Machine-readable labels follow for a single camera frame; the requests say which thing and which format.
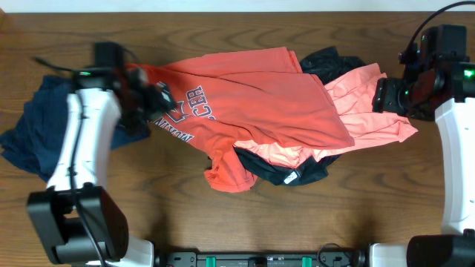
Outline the red soccer t-shirt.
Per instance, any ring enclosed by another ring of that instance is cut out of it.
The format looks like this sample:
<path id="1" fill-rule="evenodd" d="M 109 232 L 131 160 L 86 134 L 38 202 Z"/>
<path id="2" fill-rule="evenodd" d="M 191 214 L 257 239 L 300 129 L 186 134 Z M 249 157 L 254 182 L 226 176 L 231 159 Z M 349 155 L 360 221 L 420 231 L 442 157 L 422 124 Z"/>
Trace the red soccer t-shirt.
<path id="1" fill-rule="evenodd" d="M 156 126 L 209 156 L 204 175 L 214 190 L 237 193 L 255 184 L 235 153 L 238 141 L 322 150 L 354 143 L 321 80 L 303 72 L 285 47 L 142 69 L 150 83 L 167 84 L 177 103 Z"/>

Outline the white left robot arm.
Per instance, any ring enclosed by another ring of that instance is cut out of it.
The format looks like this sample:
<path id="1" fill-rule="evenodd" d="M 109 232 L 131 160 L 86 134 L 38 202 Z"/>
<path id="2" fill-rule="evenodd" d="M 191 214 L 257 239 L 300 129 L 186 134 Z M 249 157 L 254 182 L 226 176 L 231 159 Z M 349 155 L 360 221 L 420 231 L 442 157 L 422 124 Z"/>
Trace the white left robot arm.
<path id="1" fill-rule="evenodd" d="M 106 191 L 107 164 L 120 119 L 138 131 L 175 108 L 167 84 L 144 70 L 92 68 L 72 73 L 68 121 L 59 161 L 44 191 L 27 199 L 27 212 L 53 264 L 154 266 L 152 242 L 132 237 Z"/>

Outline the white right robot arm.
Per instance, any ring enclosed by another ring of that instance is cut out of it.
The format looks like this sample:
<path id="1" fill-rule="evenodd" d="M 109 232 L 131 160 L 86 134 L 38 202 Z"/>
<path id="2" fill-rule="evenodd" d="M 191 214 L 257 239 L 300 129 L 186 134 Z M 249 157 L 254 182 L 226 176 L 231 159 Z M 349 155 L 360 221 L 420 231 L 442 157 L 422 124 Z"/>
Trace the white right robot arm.
<path id="1" fill-rule="evenodd" d="M 373 111 L 433 120 L 442 141 L 445 204 L 440 234 L 406 244 L 375 243 L 367 264 L 382 266 L 474 265 L 474 65 L 446 62 L 417 79 L 382 78 Z"/>

